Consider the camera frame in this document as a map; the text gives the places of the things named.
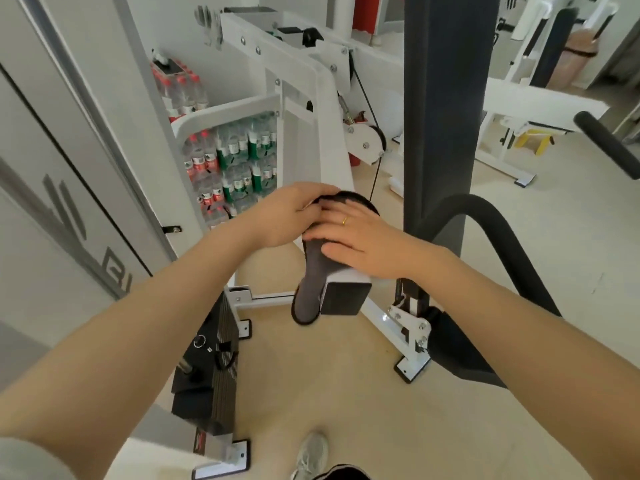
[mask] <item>forearm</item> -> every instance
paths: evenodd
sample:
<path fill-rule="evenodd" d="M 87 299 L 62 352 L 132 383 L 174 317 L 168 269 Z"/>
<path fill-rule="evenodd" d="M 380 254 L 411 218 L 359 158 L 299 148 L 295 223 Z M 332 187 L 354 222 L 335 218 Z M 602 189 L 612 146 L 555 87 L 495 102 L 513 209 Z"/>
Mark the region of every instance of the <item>forearm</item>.
<path fill-rule="evenodd" d="M 628 474 L 640 446 L 640 372 L 452 253 L 417 245 L 414 281 L 443 306 L 526 409 L 592 475 Z"/>
<path fill-rule="evenodd" d="M 104 476 L 229 277 L 256 249 L 248 225 L 236 219 L 210 232 L 64 339 L 0 396 L 0 436 L 40 444 L 78 478 Z"/>

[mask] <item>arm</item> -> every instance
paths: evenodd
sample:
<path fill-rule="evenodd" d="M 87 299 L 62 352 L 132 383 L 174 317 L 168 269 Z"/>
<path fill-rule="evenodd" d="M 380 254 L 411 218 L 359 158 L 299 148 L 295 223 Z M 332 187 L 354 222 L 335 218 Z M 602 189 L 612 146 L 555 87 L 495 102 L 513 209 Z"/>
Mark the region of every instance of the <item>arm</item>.
<path fill-rule="evenodd" d="M 363 206 L 325 202 L 323 207 L 322 224 L 304 239 L 336 241 L 324 245 L 324 254 L 370 275 L 418 283 L 517 400 L 594 478 L 640 476 L 635 366 L 448 250 L 388 226 Z"/>
<path fill-rule="evenodd" d="M 305 206 L 337 191 L 284 187 L 216 227 L 0 395 L 0 436 L 42 446 L 79 479 L 102 478 L 240 263 L 297 238 L 320 213 L 318 205 Z"/>

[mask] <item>person's left arm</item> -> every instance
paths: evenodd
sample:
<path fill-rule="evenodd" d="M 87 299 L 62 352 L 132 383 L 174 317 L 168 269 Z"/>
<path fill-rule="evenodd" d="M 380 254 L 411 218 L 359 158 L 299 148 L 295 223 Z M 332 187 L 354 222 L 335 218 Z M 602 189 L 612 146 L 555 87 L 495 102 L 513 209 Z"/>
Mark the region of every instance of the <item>person's left arm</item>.
<path fill-rule="evenodd" d="M 0 395 L 0 437 L 27 440 L 78 479 L 103 478 L 160 393 L 236 268 L 293 241 L 331 185 L 299 183 L 216 227 L 128 296 L 94 316 Z"/>

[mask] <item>white sleeve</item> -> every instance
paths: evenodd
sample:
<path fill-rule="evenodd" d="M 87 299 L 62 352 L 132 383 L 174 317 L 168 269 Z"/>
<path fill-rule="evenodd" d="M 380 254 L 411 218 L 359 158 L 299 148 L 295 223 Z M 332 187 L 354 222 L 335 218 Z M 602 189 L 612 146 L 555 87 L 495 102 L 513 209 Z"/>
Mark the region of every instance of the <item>white sleeve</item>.
<path fill-rule="evenodd" d="M 0 480 L 76 480 L 62 461 L 26 441 L 0 438 Z"/>

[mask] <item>sneaker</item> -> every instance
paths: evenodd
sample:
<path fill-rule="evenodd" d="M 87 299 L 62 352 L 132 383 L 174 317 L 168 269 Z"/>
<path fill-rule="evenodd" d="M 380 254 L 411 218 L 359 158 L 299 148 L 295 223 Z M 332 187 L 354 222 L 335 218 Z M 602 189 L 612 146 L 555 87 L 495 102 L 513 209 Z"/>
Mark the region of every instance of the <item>sneaker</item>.
<path fill-rule="evenodd" d="M 324 473 L 326 462 L 329 459 L 329 441 L 322 433 L 309 434 L 300 446 L 296 471 L 292 473 L 291 480 L 312 480 Z"/>

